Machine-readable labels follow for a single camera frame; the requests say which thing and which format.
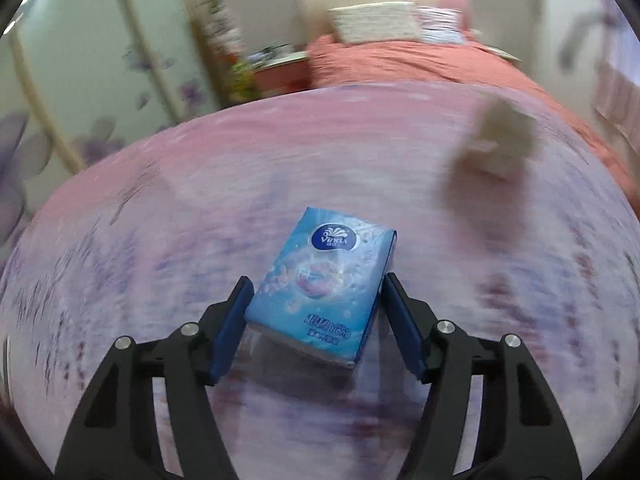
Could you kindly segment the blue tissue pack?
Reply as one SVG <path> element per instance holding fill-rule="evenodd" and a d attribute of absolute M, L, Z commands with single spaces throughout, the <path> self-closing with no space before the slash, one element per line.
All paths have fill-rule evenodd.
<path fill-rule="evenodd" d="M 306 209 L 247 307 L 247 324 L 305 356 L 355 367 L 396 240 L 387 226 Z"/>

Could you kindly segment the pink lavender print tablecloth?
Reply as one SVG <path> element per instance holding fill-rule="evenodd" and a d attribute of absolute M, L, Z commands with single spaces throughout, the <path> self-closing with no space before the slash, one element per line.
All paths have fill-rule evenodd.
<path fill-rule="evenodd" d="M 536 119 L 513 181 L 457 163 L 487 100 Z M 120 335 L 168 336 L 260 283 L 309 207 L 397 231 L 410 296 L 468 333 L 518 334 L 582 469 L 639 403 L 639 222 L 586 141 L 548 105 L 479 84 L 363 84 L 211 114 L 67 181 L 1 279 L 13 406 L 43 461 Z"/>

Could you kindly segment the crumpled white tissue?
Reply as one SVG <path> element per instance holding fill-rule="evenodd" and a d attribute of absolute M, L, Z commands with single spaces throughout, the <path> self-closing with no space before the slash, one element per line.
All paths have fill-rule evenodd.
<path fill-rule="evenodd" d="M 536 119 L 511 100 L 494 96 L 480 112 L 471 136 L 458 151 L 463 168 L 515 180 L 536 152 Z"/>

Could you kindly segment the pink striped curtain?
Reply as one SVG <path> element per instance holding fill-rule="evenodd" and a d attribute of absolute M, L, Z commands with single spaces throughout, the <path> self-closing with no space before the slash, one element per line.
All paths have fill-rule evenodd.
<path fill-rule="evenodd" d="M 639 39 L 615 0 L 603 0 L 605 32 L 593 106 L 639 153 Z"/>

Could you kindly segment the right nightstand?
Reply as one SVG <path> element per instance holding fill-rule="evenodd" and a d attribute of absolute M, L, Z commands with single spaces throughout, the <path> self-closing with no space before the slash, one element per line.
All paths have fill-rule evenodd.
<path fill-rule="evenodd" d="M 486 46 L 485 49 L 488 52 L 490 52 L 490 53 L 492 53 L 494 55 L 497 55 L 498 58 L 502 58 L 503 61 L 506 61 L 506 62 L 508 62 L 508 63 L 510 63 L 512 65 L 518 65 L 518 64 L 521 63 L 521 59 L 520 58 L 518 58 L 517 56 L 515 56 L 515 55 L 513 55 L 513 54 L 511 54 L 509 52 L 506 52 L 505 50 L 502 50 L 500 48 Z"/>

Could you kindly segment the sliding wardrobe with flower decals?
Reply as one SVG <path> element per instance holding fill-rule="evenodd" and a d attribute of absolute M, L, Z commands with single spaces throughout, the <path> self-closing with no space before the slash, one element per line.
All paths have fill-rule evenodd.
<path fill-rule="evenodd" d="M 22 0 L 1 34 L 1 251 L 74 174 L 216 112 L 189 0 Z"/>

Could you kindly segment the pink left nightstand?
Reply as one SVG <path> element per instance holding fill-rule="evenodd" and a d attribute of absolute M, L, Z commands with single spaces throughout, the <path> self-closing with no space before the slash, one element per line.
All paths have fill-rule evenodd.
<path fill-rule="evenodd" d="M 311 68 L 306 51 L 279 56 L 254 69 L 257 87 L 264 98 L 311 88 Z"/>

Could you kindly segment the plush toy bouquet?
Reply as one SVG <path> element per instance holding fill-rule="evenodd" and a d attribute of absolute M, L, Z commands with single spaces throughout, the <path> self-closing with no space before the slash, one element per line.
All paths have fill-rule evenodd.
<path fill-rule="evenodd" d="M 227 107 L 258 100 L 262 94 L 228 0 L 202 0 L 196 6 L 196 17 L 213 63 L 220 104 Z"/>

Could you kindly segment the pink striped pillow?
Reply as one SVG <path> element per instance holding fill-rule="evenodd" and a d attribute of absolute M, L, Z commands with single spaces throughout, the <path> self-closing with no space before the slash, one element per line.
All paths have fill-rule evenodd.
<path fill-rule="evenodd" d="M 421 40 L 426 44 L 464 44 L 462 14 L 438 6 L 416 6 Z"/>

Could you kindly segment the bed with coral duvet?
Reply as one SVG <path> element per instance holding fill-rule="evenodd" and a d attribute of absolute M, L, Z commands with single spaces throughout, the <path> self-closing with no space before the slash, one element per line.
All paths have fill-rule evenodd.
<path fill-rule="evenodd" d="M 488 84 L 524 92 L 541 100 L 586 141 L 620 186 L 631 208 L 639 210 L 639 192 L 627 165 L 578 115 L 564 107 L 508 61 L 472 38 L 468 0 L 407 0 L 420 6 L 454 9 L 460 13 L 462 44 L 424 44 L 419 41 L 379 41 L 373 44 L 344 44 L 330 18 L 337 6 L 381 3 L 392 0 L 298 0 L 308 44 L 311 84 L 316 88 L 364 82 L 415 80 Z"/>

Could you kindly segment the white floral pillow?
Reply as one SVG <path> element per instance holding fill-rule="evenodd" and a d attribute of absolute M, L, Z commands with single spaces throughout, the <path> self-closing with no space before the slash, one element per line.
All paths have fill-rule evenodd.
<path fill-rule="evenodd" d="M 386 1 L 339 6 L 329 18 L 343 44 L 380 41 L 419 41 L 421 29 L 410 1 Z"/>

